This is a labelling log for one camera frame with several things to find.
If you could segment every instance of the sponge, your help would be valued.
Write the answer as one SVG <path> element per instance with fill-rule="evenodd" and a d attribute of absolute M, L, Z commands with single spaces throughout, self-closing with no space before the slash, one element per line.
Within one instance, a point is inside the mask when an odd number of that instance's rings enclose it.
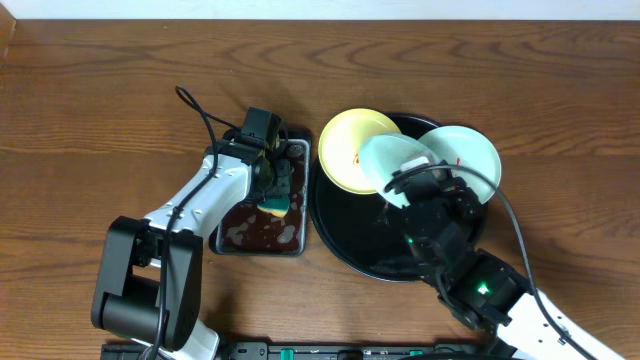
<path fill-rule="evenodd" d="M 291 205 L 289 195 L 282 195 L 280 197 L 264 200 L 258 204 L 258 209 L 279 218 L 283 218 L 289 211 L 289 205 Z"/>

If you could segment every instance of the green light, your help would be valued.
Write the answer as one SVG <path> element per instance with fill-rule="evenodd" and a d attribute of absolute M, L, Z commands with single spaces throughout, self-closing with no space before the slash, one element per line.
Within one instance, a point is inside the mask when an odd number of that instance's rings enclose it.
<path fill-rule="evenodd" d="M 487 287 L 487 283 L 482 283 L 480 284 L 480 286 L 478 286 L 478 292 L 482 295 L 486 295 L 491 291 L 489 291 L 489 288 Z"/>

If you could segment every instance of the black plate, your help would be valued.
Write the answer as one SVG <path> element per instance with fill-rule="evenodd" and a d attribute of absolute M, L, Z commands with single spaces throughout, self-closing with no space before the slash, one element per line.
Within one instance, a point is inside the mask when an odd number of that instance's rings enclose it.
<path fill-rule="evenodd" d="M 440 126 L 436 121 L 409 114 L 387 114 L 400 131 L 419 138 Z M 380 280 L 415 281 L 418 274 L 403 267 L 412 259 L 399 230 L 401 210 L 387 205 L 379 194 L 356 195 L 340 189 L 316 159 L 309 192 L 311 219 L 335 256 L 355 270 Z M 469 241 L 477 241 L 485 219 L 476 225 Z"/>

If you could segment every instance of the wooden table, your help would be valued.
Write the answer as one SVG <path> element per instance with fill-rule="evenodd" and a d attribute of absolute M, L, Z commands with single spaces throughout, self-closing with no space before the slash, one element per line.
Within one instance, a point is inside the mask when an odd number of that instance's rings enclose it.
<path fill-rule="evenodd" d="M 640 358 L 640 24 L 20 21 L 0 70 L 0 357 L 97 358 L 109 224 L 191 178 L 208 144 L 186 86 L 240 124 L 257 106 L 317 137 L 354 107 L 474 126 L 539 286 Z M 216 126 L 218 134 L 223 128 Z M 499 203 L 481 246 L 521 260 Z M 200 318 L 235 339 L 482 341 L 419 283 L 358 274 L 312 230 L 299 258 L 206 252 Z"/>

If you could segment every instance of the black cable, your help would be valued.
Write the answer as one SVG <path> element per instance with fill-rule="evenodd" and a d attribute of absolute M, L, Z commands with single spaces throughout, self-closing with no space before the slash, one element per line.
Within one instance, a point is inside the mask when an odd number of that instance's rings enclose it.
<path fill-rule="evenodd" d="M 152 347 L 152 346 L 149 346 L 149 347 L 147 347 L 146 349 L 144 349 L 144 350 L 142 351 L 142 354 L 140 354 L 140 355 L 138 356 L 138 359 L 139 359 L 139 360 L 145 360 L 145 359 L 148 359 L 148 356 L 149 356 L 149 354 L 150 354 L 150 352 L 151 352 L 151 350 L 152 350 L 152 349 L 153 349 L 153 347 Z M 163 353 L 161 353 L 161 352 L 158 352 L 158 357 L 160 357 L 160 359 L 162 359 L 162 360 L 172 360 L 172 358 L 168 357 L 167 355 L 165 355 L 165 354 L 163 354 Z"/>
<path fill-rule="evenodd" d="M 442 350 L 448 351 L 449 353 L 460 353 L 462 351 L 460 350 L 453 350 L 452 348 L 448 347 L 448 346 L 436 346 L 435 350 L 433 350 L 433 352 L 441 352 Z"/>
<path fill-rule="evenodd" d="M 444 287 L 444 282 L 442 281 L 442 275 L 444 275 L 444 266 L 438 266 L 436 268 L 436 284 L 438 285 L 438 290 L 440 290 L 440 294 L 442 295 L 442 298 L 444 299 L 444 302 L 446 302 L 452 309 L 455 308 L 455 306 L 453 306 L 453 304 L 451 303 L 451 300 L 449 300 L 449 294 L 447 293 L 447 288 Z"/>
<path fill-rule="evenodd" d="M 280 155 L 282 155 L 284 150 L 287 148 L 287 144 L 289 144 L 289 126 L 287 126 L 287 123 L 282 120 L 280 121 L 280 126 L 284 130 L 284 143 L 278 146 L 278 148 L 273 152 L 273 154 L 271 155 L 272 159 L 277 159 Z"/>
<path fill-rule="evenodd" d="M 489 180 L 486 176 L 477 172 L 474 169 L 468 168 L 466 166 L 460 166 L 460 165 L 450 165 L 450 164 L 419 165 L 413 169 L 407 170 L 399 174 L 398 176 L 394 177 L 393 180 L 391 180 L 387 184 L 387 186 L 385 186 L 384 191 L 389 192 L 391 189 L 394 188 L 394 186 L 398 182 L 404 181 L 405 179 L 408 179 L 414 175 L 421 174 L 425 171 L 435 171 L 435 170 L 458 170 L 458 171 L 469 173 L 471 175 L 474 175 L 478 179 L 482 180 L 491 189 L 493 189 L 493 191 L 495 191 L 496 194 L 498 194 L 498 197 L 500 197 L 500 200 L 502 200 L 505 208 L 507 209 L 507 212 L 509 213 L 509 217 L 511 218 L 511 222 L 513 223 L 513 227 L 516 232 L 516 236 L 518 237 L 518 244 L 520 245 L 522 260 L 524 261 L 524 268 L 527 271 L 529 284 L 531 285 L 531 291 L 533 292 L 533 297 L 536 300 L 536 304 L 538 304 L 538 308 L 540 308 L 540 312 L 542 312 L 542 315 L 547 320 L 549 325 L 551 325 L 551 327 L 558 333 L 558 335 L 560 335 L 561 339 L 563 339 L 569 345 L 571 345 L 571 347 L 573 347 L 584 358 L 589 360 L 596 360 L 596 358 L 593 355 L 591 355 L 588 351 L 586 351 L 578 343 L 576 343 L 575 340 L 571 338 L 571 335 L 569 335 L 568 332 L 562 330 L 562 328 L 560 328 L 560 326 L 556 324 L 556 322 L 553 320 L 551 315 L 549 315 L 549 312 L 547 311 L 547 309 L 544 307 L 544 304 L 542 304 L 542 300 L 540 299 L 540 294 L 538 294 L 538 288 L 536 287 L 536 280 L 535 280 L 535 277 L 533 276 L 533 270 L 531 269 L 531 264 L 529 263 L 529 255 L 527 255 L 527 248 L 524 243 L 524 237 L 522 236 L 522 231 L 520 230 L 520 225 L 518 224 L 518 219 L 516 218 L 516 214 L 514 213 L 513 208 L 511 207 L 511 203 L 509 203 L 509 199 L 507 199 L 507 196 L 504 194 L 504 192 L 502 192 L 502 190 L 500 190 L 498 186 L 494 185 L 491 182 L 491 180 Z"/>
<path fill-rule="evenodd" d="M 495 355 L 481 355 L 481 354 L 466 354 L 461 352 L 456 353 L 432 353 L 423 355 L 407 356 L 400 360 L 518 360 L 510 357 L 495 356 Z"/>
<path fill-rule="evenodd" d="M 191 94 L 189 94 L 189 92 L 185 88 L 181 86 L 176 86 L 175 90 L 176 90 L 176 94 L 178 94 L 178 96 L 182 99 L 182 101 L 184 101 L 187 105 L 189 105 L 189 107 L 198 111 L 198 113 L 200 113 L 200 116 L 202 116 L 202 120 L 204 121 L 205 125 L 207 126 L 207 130 L 209 131 L 209 137 L 211 137 L 211 146 L 213 149 L 213 166 L 209 170 L 209 173 L 204 177 L 204 179 L 202 179 L 202 181 L 200 181 L 198 185 L 196 185 L 187 194 L 187 196 L 185 196 L 180 201 L 180 203 L 173 208 L 173 210 L 171 211 L 171 217 L 169 218 L 169 222 L 167 223 L 167 228 L 165 229 L 165 232 L 162 238 L 162 254 L 160 256 L 160 286 L 158 289 L 159 296 L 160 296 L 158 306 L 160 308 L 160 312 L 158 313 L 156 338 L 153 345 L 151 346 L 151 350 L 149 351 L 149 353 L 147 353 L 147 357 L 146 357 L 146 359 L 149 359 L 149 360 L 156 359 L 156 356 L 158 355 L 158 350 L 160 349 L 160 346 L 164 342 L 164 332 L 167 326 L 167 314 L 166 314 L 167 261 L 169 257 L 169 242 L 171 241 L 171 230 L 173 229 L 173 226 L 176 220 L 182 213 L 182 210 L 187 205 L 189 200 L 191 200 L 191 198 L 193 198 L 193 196 L 196 193 L 198 193 L 198 191 L 200 191 L 200 189 L 202 189 L 207 184 L 207 182 L 209 182 L 209 180 L 211 180 L 215 176 L 216 171 L 218 170 L 218 149 L 216 147 L 216 135 L 213 132 L 211 123 L 207 119 L 208 117 L 211 117 L 211 115 L 208 115 L 207 113 L 204 112 L 204 110 L 202 110 L 202 108 L 200 107 L 196 99 L 194 99 L 193 96 L 191 96 Z"/>
<path fill-rule="evenodd" d="M 181 92 L 184 92 L 184 93 L 187 95 L 187 97 L 189 98 L 189 100 L 191 100 L 191 101 L 187 100 L 187 99 L 182 95 L 182 93 L 181 93 Z M 176 94 L 178 94 L 178 96 L 180 97 L 180 99 L 182 99 L 182 101 L 184 101 L 184 103 L 185 103 L 185 104 L 187 104 L 187 105 L 188 105 L 190 108 L 192 108 L 193 110 L 195 110 L 195 111 L 199 112 L 199 113 L 200 113 L 200 115 L 204 114 L 204 116 L 205 116 L 205 117 L 208 117 L 208 118 L 209 118 L 209 119 L 211 119 L 211 120 L 215 120 L 215 121 L 217 121 L 217 122 L 219 122 L 219 123 L 221 123 L 221 124 L 227 125 L 228 127 L 232 128 L 233 130 L 240 131 L 240 128 L 239 128 L 239 127 L 237 127 L 237 126 L 235 126 L 235 125 L 233 125 L 232 123 L 227 122 L 227 121 L 224 121 L 224 120 L 220 119 L 220 118 L 219 118 L 219 117 L 217 117 L 217 116 L 213 116 L 213 115 L 209 114 L 208 112 L 204 112 L 204 111 L 202 111 L 202 108 L 199 108 L 199 109 L 198 109 L 198 107 L 196 107 L 197 103 L 195 102 L 195 100 L 193 99 L 193 97 L 192 97 L 192 96 L 187 92 L 187 90 L 185 90 L 183 87 L 181 87 L 181 86 L 176 86 Z"/>

